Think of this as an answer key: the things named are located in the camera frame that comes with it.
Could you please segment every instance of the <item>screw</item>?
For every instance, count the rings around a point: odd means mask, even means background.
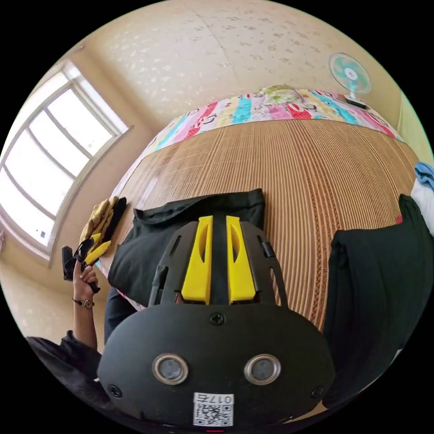
[[[317,386],[315,389],[311,392],[311,398],[317,399],[324,393],[324,387],[323,386]]]
[[[215,312],[213,314],[211,314],[209,320],[211,321],[211,324],[213,326],[221,326],[224,322],[225,322],[225,317],[222,313],[220,312]]]
[[[114,384],[110,384],[108,388],[110,394],[113,395],[115,398],[122,398],[122,392],[119,387],[115,386]]]

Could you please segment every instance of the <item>window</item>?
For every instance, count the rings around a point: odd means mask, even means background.
[[[67,62],[21,108],[0,155],[0,211],[47,252],[84,167],[127,126]]]

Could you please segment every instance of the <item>white cloth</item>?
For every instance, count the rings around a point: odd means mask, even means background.
[[[434,190],[416,179],[410,196],[417,203],[429,233],[434,236]]]

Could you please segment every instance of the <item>yellow bracket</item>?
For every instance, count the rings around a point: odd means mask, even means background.
[[[209,304],[211,294],[212,216],[201,217],[181,295],[185,301]]]
[[[89,251],[87,252],[87,254],[91,253],[94,249],[95,246],[98,244],[99,239],[101,238],[101,234],[94,234],[91,235],[90,238],[94,241],[92,243],[92,246],[90,247]]]
[[[109,249],[109,247],[110,247],[111,244],[112,244],[111,241],[107,241],[105,243],[102,243],[94,251],[92,251],[91,253],[89,253],[86,256],[85,262],[88,265],[93,264],[94,262],[96,262],[98,260],[98,258],[100,256],[102,256]]]
[[[226,236],[229,304],[253,300],[256,294],[255,284],[238,217],[226,216]]]

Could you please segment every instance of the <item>window pane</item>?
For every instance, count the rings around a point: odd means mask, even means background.
[[[30,130],[39,140],[39,143],[52,155],[65,169],[77,176],[89,161],[56,127],[45,112],[41,112],[30,124]]]
[[[70,61],[66,62],[66,65],[63,68],[63,72],[70,80],[80,77],[81,75],[78,68]]]
[[[51,214],[57,214],[73,180],[41,151],[26,131],[19,136],[5,164],[32,199]]]
[[[67,90],[57,97],[48,109],[71,136],[92,155],[112,137],[72,90]]]
[[[18,112],[17,117],[12,124],[12,127],[9,131],[9,134],[6,138],[5,146],[1,155],[6,152],[6,149],[9,147],[10,142],[14,138],[15,134],[18,132],[21,125],[26,122],[27,118],[38,108],[40,104],[42,104],[51,94],[58,91],[63,85],[68,82],[68,79],[62,72],[58,72],[56,75],[50,78],[50,80],[46,81],[39,89],[31,94],[26,102],[21,107],[21,110]]]
[[[0,203],[9,217],[32,238],[47,246],[54,221],[35,208],[0,170]]]
[[[78,79],[80,87],[85,91],[86,95],[96,104],[96,106],[107,116],[110,122],[119,130],[120,133],[125,133],[128,129],[121,118],[110,108],[103,100],[101,95],[90,85],[83,77]]]

